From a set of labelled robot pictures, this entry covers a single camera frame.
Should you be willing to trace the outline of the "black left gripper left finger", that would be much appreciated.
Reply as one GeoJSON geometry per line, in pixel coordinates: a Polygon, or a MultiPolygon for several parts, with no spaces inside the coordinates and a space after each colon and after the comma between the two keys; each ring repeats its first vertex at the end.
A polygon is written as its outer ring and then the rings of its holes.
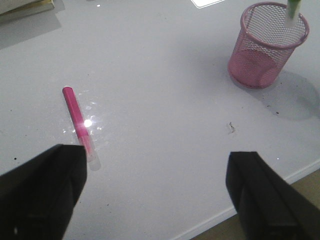
{"type": "Polygon", "coordinates": [[[61,240],[87,180],[81,145],[57,144],[0,177],[0,238],[61,240]]]}

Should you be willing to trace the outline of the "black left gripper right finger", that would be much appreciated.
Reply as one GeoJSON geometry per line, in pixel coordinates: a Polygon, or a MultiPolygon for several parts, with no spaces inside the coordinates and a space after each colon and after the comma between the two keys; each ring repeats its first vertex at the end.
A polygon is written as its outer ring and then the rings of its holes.
{"type": "Polygon", "coordinates": [[[320,238],[320,210],[257,152],[231,152],[225,184],[248,240],[320,238]]]}

